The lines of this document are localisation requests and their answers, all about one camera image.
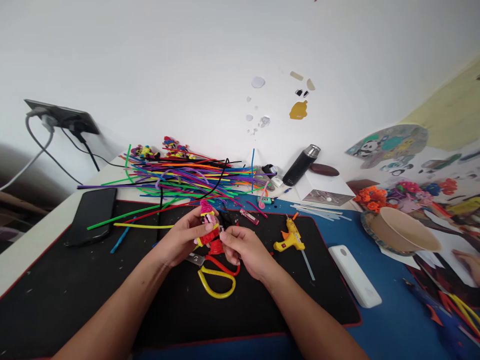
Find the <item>desk mat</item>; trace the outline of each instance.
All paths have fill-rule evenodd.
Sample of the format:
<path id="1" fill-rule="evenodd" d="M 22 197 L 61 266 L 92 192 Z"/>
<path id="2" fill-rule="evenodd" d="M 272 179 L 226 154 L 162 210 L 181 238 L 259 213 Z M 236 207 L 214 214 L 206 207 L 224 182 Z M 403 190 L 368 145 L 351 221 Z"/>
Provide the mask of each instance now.
<path id="1" fill-rule="evenodd" d="M 114 216 L 146 206 L 116 201 Z M 160 224 L 172 225 L 191 209 L 179 207 L 163 212 Z M 254 230 L 269 251 L 273 251 L 275 241 L 283 240 L 280 231 L 288 231 L 285 215 L 268 214 L 265 219 L 253 213 L 260 219 L 255 226 L 238 211 L 229 214 L 224 218 L 238 220 L 240 226 Z M 158 215 L 137 224 L 157 225 Z M 299 216 L 295 224 L 305 243 L 315 281 L 310 278 L 301 252 L 293 247 L 275 252 L 275 259 L 341 324 L 359 325 L 360 313 L 315 221 Z M 67 229 L 39 257 L 0 300 L 0 350 L 6 350 L 3 358 L 53 356 L 115 292 L 157 239 L 167 233 L 167 230 L 132 228 L 116 252 L 110 254 L 123 231 L 114 227 L 99 243 L 67 248 L 63 245 L 69 236 Z M 205 255 L 208 249 L 199 248 L 196 252 Z M 226 261 L 224 254 L 216 258 L 230 269 L 236 268 Z M 216 268 L 211 262 L 206 262 L 205 267 Z M 243 264 L 236 277 L 236 289 L 226 299 L 207 294 L 198 269 L 183 261 L 170 271 L 145 316 L 134 350 L 288 332 L 270 294 L 248 274 Z M 228 279 L 219 276 L 206 275 L 206 279 L 220 293 L 231 287 Z"/>

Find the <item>white wall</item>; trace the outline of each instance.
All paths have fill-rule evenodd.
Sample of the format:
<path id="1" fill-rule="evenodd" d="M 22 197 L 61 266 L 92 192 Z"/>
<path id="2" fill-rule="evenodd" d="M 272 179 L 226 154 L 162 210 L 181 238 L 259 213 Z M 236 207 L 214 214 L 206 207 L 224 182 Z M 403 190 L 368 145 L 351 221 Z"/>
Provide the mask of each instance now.
<path id="1" fill-rule="evenodd" d="M 87 140 L 110 158 L 168 135 L 222 159 L 248 159 L 255 147 L 259 162 L 284 168 L 314 143 L 320 162 L 361 177 L 361 161 L 343 152 L 480 54 L 479 18 L 477 0 L 3 0 L 0 150 L 25 162 L 39 150 L 23 125 L 30 98 L 88 111 L 103 137 Z M 289 118 L 294 91 L 306 88 L 292 70 L 316 86 L 303 120 Z M 262 89 L 251 87 L 255 75 Z M 248 135 L 248 113 L 253 123 L 270 116 L 270 126 Z M 95 172 L 62 133 L 50 151 L 80 181 Z M 0 165 L 3 175 L 21 167 Z M 37 173 L 45 178 L 26 174 L 20 184 L 54 202 L 76 187 L 44 155 Z"/>

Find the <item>blue desk mat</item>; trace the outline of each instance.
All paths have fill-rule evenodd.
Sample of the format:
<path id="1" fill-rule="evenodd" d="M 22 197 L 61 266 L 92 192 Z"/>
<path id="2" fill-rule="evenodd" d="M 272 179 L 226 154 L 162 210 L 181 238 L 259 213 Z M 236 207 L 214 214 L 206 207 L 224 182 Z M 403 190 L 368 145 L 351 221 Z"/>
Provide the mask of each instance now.
<path id="1" fill-rule="evenodd" d="M 246 203 L 246 200 L 254 202 L 252 199 L 253 196 L 242 196 L 239 202 L 245 210 L 255 212 L 256 210 Z M 293 215 L 296 211 L 290 205 L 290 202 L 277 199 L 275 204 L 266 205 L 265 211 Z M 228 208 L 239 209 L 231 202 Z M 407 267 L 380 252 L 363 229 L 360 212 L 352 210 L 341 212 L 352 221 L 346 219 L 329 221 L 315 215 L 312 215 L 312 218 L 315 219 L 328 247 L 334 245 L 348 247 L 382 299 L 382 304 L 371 309 L 362 308 L 357 303 L 363 324 L 347 328 L 347 331 L 371 359 L 450 359 L 441 344 L 437 325 L 430 320 L 430 312 L 409 292 L 402 280 L 405 278 L 416 284 Z M 480 359 L 480 349 L 463 334 L 462 337 L 469 359 Z M 187 358 L 243 360 L 246 357 L 301 359 L 302 355 L 288 335 L 145 350 L 134 354 L 134 360 Z"/>

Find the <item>panda drawing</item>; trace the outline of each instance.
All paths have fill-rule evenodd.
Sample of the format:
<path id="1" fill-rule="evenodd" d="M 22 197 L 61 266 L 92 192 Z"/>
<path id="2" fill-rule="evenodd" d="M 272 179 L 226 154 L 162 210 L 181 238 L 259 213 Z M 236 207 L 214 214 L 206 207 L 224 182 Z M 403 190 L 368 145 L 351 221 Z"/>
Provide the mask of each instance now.
<path id="1" fill-rule="evenodd" d="M 364 143 L 361 146 L 361 148 L 358 149 L 357 152 L 353 154 L 353 156 L 360 156 L 362 158 L 366 158 L 367 156 L 376 153 L 380 145 L 381 145 L 381 142 L 379 141 L 369 140 L 366 143 Z"/>

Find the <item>black water bottle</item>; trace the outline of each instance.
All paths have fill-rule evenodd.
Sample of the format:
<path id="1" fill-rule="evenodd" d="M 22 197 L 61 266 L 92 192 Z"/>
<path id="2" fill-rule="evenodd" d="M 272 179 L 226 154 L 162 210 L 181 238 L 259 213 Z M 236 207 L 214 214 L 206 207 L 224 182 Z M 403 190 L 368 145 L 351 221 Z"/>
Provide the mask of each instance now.
<path id="1" fill-rule="evenodd" d="M 320 148 L 317 145 L 310 144 L 288 169 L 283 177 L 283 183 L 287 186 L 293 186 L 299 182 L 307 169 L 319 157 Z"/>

